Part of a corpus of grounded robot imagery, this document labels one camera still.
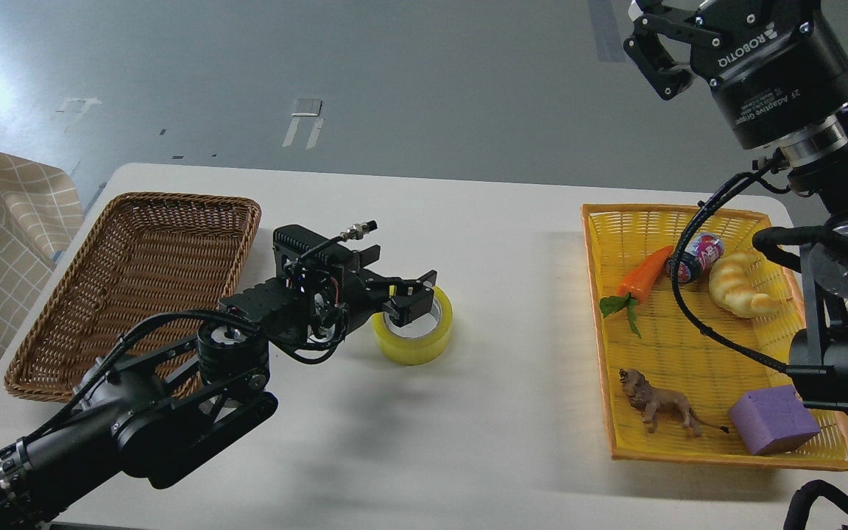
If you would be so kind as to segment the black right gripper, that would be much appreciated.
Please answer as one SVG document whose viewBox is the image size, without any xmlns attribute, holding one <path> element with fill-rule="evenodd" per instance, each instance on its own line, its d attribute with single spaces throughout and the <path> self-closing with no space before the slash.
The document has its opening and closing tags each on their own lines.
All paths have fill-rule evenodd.
<svg viewBox="0 0 848 530">
<path fill-rule="evenodd" d="M 690 43 L 688 23 L 699 19 L 718 44 L 693 47 L 692 71 L 660 37 Z M 741 148 L 773 144 L 848 103 L 848 56 L 819 1 L 630 1 L 630 20 L 623 51 L 656 94 L 668 101 L 702 77 Z"/>
</svg>

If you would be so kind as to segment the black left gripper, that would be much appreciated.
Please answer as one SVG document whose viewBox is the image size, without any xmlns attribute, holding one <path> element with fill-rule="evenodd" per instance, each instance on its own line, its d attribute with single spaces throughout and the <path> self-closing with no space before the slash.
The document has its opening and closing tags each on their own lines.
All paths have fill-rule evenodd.
<svg viewBox="0 0 848 530">
<path fill-rule="evenodd" d="M 353 332 L 374 314 L 381 313 L 398 328 L 410 325 L 434 306 L 437 270 L 418 278 L 378 275 L 370 269 L 331 267 L 321 272 L 321 328 L 330 332 Z M 393 295 L 392 292 L 415 292 Z"/>
</svg>

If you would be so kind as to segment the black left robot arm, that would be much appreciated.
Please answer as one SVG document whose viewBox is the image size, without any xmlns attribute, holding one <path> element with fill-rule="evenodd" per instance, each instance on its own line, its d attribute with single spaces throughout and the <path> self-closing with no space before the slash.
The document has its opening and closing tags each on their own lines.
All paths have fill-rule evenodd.
<svg viewBox="0 0 848 530">
<path fill-rule="evenodd" d="M 117 339 L 67 405 L 0 449 L 0 529 L 37 529 L 118 474 L 167 489 L 265 423 L 269 349 L 326 362 L 373 316 L 399 328 L 431 311 L 437 272 L 377 274 L 380 247 L 351 250 L 377 227 L 326 238 L 302 225 L 272 233 L 276 275 L 216 309 L 152 315 Z"/>
</svg>

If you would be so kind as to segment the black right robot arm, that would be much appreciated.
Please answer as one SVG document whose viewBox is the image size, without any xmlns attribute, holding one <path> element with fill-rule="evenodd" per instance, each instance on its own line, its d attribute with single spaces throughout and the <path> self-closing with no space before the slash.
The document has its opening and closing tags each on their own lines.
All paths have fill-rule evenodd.
<svg viewBox="0 0 848 530">
<path fill-rule="evenodd" d="M 674 262 L 718 208 L 766 172 L 788 170 L 788 190 L 817 195 L 828 212 L 824 224 L 770 227 L 752 238 L 764 258 L 803 282 L 805 327 L 792 339 L 787 362 L 725 339 L 679 293 L 676 304 L 701 334 L 790 377 L 805 406 L 848 416 L 848 56 L 820 2 L 704 1 L 683 10 L 635 1 L 632 20 L 623 50 L 662 99 L 700 78 L 741 148 L 774 150 L 701 205 Z M 784 527 L 803 529 L 818 498 L 848 514 L 845 493 L 811 481 L 792 496 Z"/>
</svg>

